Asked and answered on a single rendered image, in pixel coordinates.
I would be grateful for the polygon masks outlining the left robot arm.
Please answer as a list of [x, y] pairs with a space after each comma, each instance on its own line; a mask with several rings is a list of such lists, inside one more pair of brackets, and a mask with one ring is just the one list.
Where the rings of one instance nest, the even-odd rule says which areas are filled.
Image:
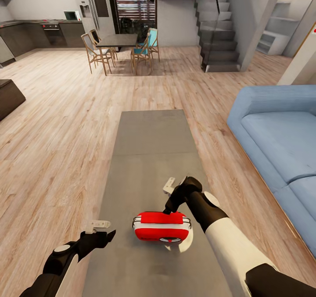
[[78, 241], [70, 241], [53, 250], [44, 265], [43, 273], [19, 297], [63, 297], [78, 262], [94, 248], [104, 248], [116, 234], [116, 230], [107, 234], [97, 232], [96, 229], [110, 227], [109, 221], [90, 220]]

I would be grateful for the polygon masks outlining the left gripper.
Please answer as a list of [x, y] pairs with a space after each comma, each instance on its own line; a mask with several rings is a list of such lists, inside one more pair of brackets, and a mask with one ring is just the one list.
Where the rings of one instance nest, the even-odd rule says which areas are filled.
[[80, 239], [83, 239], [88, 244], [88, 255], [94, 248], [104, 248], [109, 242], [112, 241], [116, 230], [107, 234], [107, 232], [96, 232], [93, 234], [86, 234], [85, 231], [81, 232]]

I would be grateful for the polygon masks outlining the radio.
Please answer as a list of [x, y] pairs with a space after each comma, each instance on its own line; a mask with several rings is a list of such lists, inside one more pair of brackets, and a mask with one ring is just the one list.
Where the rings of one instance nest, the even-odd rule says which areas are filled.
[[140, 240], [175, 243], [187, 238], [191, 222], [185, 214], [178, 211], [170, 215], [159, 211], [145, 211], [133, 218], [132, 227]]

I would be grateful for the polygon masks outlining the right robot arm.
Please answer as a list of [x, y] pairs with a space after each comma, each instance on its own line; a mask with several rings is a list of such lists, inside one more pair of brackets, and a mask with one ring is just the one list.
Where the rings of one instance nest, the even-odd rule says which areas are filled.
[[202, 184], [186, 176], [175, 189], [171, 177], [163, 187], [169, 200], [164, 214], [186, 202], [214, 251], [233, 297], [316, 297], [316, 288], [281, 273], [238, 229]]

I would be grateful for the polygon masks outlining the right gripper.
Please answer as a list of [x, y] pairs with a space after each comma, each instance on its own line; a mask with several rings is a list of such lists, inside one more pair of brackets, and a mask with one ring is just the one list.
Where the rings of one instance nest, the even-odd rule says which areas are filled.
[[[177, 188], [178, 186], [176, 186]], [[169, 200], [167, 201], [165, 205], [165, 209], [163, 211], [164, 214], [170, 215], [172, 212], [175, 213], [178, 209], [178, 207], [183, 204], [179, 199], [176, 197], [176, 188], [174, 189], [173, 193], [171, 194], [171, 197], [169, 197]]]

